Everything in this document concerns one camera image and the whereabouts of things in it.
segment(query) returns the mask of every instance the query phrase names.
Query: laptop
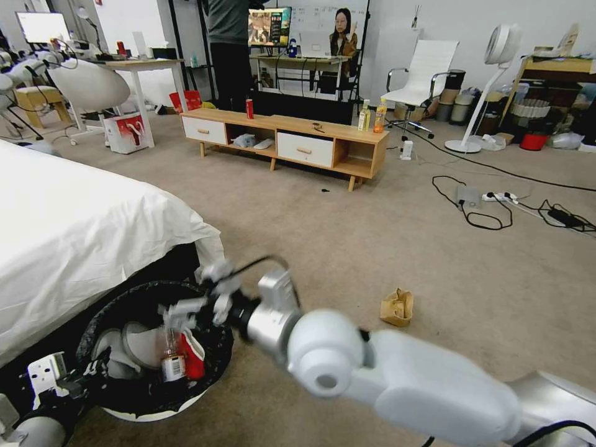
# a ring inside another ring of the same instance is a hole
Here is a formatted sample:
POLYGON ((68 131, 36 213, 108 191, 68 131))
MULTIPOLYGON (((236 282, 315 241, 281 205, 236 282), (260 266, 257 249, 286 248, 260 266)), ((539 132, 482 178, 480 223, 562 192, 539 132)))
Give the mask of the laptop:
POLYGON ((303 58, 330 59, 335 57, 331 54, 331 43, 329 33, 324 31, 301 32, 300 55, 303 58))

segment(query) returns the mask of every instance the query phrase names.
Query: beige carpet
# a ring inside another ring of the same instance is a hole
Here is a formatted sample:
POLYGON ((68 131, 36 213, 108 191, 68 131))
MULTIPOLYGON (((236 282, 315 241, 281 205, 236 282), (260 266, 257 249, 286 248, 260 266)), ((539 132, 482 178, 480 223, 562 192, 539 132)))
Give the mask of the beige carpet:
MULTIPOLYGON (((267 161, 254 156, 208 151, 200 159, 198 143, 184 138, 178 117, 154 117, 152 126, 157 147, 132 155, 111 153, 100 137, 76 147, 61 138, 55 146, 66 158, 179 196, 221 230, 226 254, 238 264, 265 253, 283 255, 306 310, 333 307, 379 329, 386 327, 378 319, 380 300, 396 287, 409 289, 415 315, 406 332, 470 357, 499 379, 543 369, 596 389, 596 240, 516 209, 512 228, 472 228, 435 191, 431 177, 447 174, 483 191, 531 194, 525 202, 532 205, 548 198, 592 221, 596 194, 453 162, 419 140, 418 161, 400 161, 397 150, 389 150, 380 175, 349 193, 345 178, 282 164, 272 173, 267 161)), ((463 132, 430 126, 441 146, 463 132)), ((398 141, 393 130, 392 145, 398 141)), ((470 158, 596 186, 594 154, 512 146, 470 158)), ((449 194, 455 189, 447 180, 441 187, 449 194)), ((506 218, 498 204, 481 211, 506 218)), ((265 269, 245 276, 246 289, 256 290, 265 269)), ((422 441, 358 404, 311 397, 265 355, 238 341, 223 379, 183 414, 133 424, 95 409, 71 445, 417 447, 422 441)))

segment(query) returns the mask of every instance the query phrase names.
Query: computer monitor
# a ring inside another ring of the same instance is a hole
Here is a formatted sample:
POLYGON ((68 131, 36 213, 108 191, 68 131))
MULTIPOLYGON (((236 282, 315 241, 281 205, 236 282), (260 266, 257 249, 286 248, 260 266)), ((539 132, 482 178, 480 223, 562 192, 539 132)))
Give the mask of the computer monitor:
POLYGON ((17 12, 20 28, 27 43, 50 43, 51 39, 68 40, 64 16, 56 12, 17 12))
POLYGON ((287 47, 292 8, 248 10, 248 44, 287 47))

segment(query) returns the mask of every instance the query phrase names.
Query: white standing fan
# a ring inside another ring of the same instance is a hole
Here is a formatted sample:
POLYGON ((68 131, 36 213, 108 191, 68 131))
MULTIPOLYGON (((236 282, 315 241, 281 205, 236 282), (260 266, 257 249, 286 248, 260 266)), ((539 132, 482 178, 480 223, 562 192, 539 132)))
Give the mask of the white standing fan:
POLYGON ((480 152, 480 145, 478 143, 469 142, 468 138, 470 137, 470 133, 472 133, 472 128, 480 114, 480 109, 482 109, 482 105, 484 104, 486 95, 489 93, 490 87, 492 87, 497 79, 499 79, 511 65, 511 61, 520 47, 521 39, 522 29, 517 25, 499 25, 492 32, 489 46, 486 48, 486 54, 484 55, 484 63, 488 65, 499 64, 499 69, 484 86, 484 90, 478 100, 478 105, 472 114, 470 124, 467 125, 463 140, 449 140, 445 142, 445 147, 447 149, 461 153, 480 152))

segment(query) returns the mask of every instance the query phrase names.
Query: red and white box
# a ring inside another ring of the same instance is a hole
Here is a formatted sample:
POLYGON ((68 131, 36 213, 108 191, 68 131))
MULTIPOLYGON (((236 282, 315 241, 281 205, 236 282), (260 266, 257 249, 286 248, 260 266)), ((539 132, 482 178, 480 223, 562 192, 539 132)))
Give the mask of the red and white box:
POLYGON ((139 113, 104 119, 112 152, 129 154, 149 146, 143 119, 139 113))

